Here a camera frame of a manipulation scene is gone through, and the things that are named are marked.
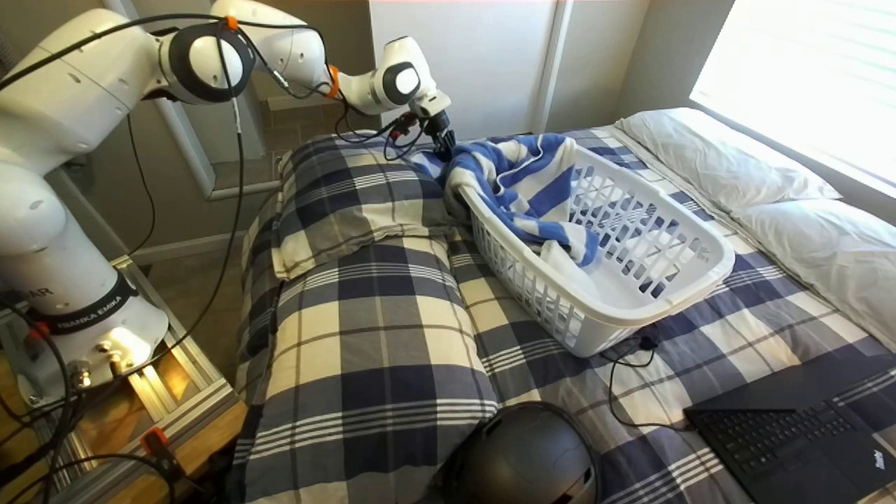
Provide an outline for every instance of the blue and white striped cloth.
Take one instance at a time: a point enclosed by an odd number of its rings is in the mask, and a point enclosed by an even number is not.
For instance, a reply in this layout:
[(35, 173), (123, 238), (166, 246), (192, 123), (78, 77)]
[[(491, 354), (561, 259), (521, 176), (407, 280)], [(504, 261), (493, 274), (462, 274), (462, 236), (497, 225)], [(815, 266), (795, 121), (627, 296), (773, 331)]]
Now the blue and white striped cloth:
[(577, 163), (577, 140), (564, 135), (465, 142), (453, 151), (449, 191), (477, 189), (523, 243), (558, 240), (589, 270), (599, 261), (599, 236), (568, 222)]

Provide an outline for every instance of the electronic device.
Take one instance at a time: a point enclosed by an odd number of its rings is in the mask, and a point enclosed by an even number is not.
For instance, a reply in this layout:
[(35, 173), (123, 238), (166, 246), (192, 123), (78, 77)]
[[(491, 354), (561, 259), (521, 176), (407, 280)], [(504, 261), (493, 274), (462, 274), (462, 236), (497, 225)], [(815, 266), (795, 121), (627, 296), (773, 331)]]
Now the electronic device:
[[(166, 21), (178, 29), (144, 29)], [(437, 154), (453, 149), (451, 99), (411, 37), (393, 40), (376, 71), (348, 77), (325, 64), (309, 23), (256, 0), (144, 23), (89, 8), (0, 78), (0, 274), (40, 329), (4, 348), (28, 404), (59, 401), (71, 380), (87, 389), (141, 369), (169, 334), (166, 312), (109, 266), (46, 182), (144, 99), (231, 102), (260, 61), (283, 88), (344, 99), (365, 114), (410, 106)]]
[(896, 357), (823, 357), (690, 407), (690, 425), (756, 501), (857, 501), (896, 460), (840, 394), (894, 372)]

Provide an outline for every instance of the window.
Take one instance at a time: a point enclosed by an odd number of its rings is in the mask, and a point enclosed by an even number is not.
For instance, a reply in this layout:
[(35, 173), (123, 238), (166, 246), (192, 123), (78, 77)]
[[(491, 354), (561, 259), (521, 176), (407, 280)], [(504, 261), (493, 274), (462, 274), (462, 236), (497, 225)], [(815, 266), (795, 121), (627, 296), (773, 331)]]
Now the window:
[(896, 189), (896, 0), (738, 0), (691, 102)]

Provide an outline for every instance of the black helmet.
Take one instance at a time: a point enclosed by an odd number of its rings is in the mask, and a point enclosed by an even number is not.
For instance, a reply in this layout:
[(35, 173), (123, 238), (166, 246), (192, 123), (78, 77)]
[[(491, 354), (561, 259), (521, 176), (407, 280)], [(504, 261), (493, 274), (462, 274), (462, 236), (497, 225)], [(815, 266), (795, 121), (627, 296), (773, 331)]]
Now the black helmet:
[(599, 498), (598, 455), (551, 404), (507, 407), (449, 456), (445, 501), (592, 504)]

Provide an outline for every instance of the bed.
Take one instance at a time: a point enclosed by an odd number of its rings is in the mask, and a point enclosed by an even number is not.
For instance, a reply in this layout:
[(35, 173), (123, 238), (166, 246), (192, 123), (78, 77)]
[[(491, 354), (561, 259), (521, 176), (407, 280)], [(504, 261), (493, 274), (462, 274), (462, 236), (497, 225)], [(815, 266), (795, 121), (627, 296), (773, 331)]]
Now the bed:
[[(896, 232), (823, 180), (694, 109), (565, 135), (725, 236), (725, 284), (577, 358), (483, 261), (427, 151), (298, 147), (246, 232), (236, 501), (423, 501), (465, 435), (523, 401), (577, 418), (603, 455), (603, 501), (747, 501), (684, 410), (812, 358), (894, 351)], [(847, 404), (896, 443), (894, 375)]]

